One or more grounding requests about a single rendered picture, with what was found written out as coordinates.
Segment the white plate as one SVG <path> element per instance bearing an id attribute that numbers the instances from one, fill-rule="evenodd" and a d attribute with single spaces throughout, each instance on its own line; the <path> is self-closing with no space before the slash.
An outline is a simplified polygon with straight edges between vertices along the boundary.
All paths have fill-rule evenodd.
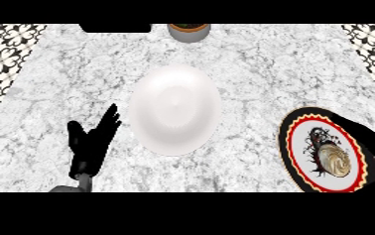
<path id="1" fill-rule="evenodd" d="M 143 147 L 180 156 L 203 146 L 221 119 L 218 88 L 205 72 L 189 65 L 153 70 L 135 83 L 128 123 Z"/>

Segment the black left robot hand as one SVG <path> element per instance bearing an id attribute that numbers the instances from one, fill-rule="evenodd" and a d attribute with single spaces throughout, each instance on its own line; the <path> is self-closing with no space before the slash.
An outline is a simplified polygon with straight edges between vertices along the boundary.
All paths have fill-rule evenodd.
<path id="1" fill-rule="evenodd" d="M 110 104 L 93 129 L 84 130 L 78 121 L 68 122 L 69 148 L 73 152 L 69 177 L 87 174 L 96 176 L 100 170 L 109 143 L 121 121 L 116 105 Z"/>

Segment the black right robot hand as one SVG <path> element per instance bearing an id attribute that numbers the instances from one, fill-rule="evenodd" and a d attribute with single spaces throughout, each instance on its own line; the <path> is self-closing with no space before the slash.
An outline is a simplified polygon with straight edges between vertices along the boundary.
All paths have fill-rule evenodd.
<path id="1" fill-rule="evenodd" d="M 332 115 L 330 120 L 354 138 L 361 148 L 367 164 L 367 177 L 363 189 L 375 191 L 375 132 L 364 125 L 336 114 Z"/>

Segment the red black patterned plate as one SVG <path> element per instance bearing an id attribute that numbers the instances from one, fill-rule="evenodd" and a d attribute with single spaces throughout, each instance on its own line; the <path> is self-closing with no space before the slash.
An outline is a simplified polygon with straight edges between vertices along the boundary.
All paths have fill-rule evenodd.
<path id="1" fill-rule="evenodd" d="M 364 187 L 364 154 L 354 138 L 330 120 L 333 114 L 319 107 L 301 107 L 286 114 L 280 122 L 280 159 L 304 192 L 354 192 Z M 338 146 L 348 155 L 351 170 L 345 177 L 332 176 L 320 166 L 317 150 L 324 144 Z"/>

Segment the grey plant pot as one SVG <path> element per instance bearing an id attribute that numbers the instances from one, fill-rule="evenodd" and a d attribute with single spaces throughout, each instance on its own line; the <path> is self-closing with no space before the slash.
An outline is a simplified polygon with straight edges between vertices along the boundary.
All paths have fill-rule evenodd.
<path id="1" fill-rule="evenodd" d="M 174 24 L 168 24 L 166 29 L 175 41 L 181 43 L 196 43 L 206 38 L 211 31 L 211 25 L 203 24 L 193 29 L 186 29 L 180 28 Z"/>

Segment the beige swirl cupcake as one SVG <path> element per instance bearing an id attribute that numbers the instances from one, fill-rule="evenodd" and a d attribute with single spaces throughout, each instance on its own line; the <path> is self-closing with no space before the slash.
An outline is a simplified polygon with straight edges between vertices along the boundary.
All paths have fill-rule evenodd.
<path id="1" fill-rule="evenodd" d="M 335 177 L 345 177 L 351 170 L 347 153 L 332 144 L 324 144 L 317 150 L 319 163 L 323 170 Z"/>

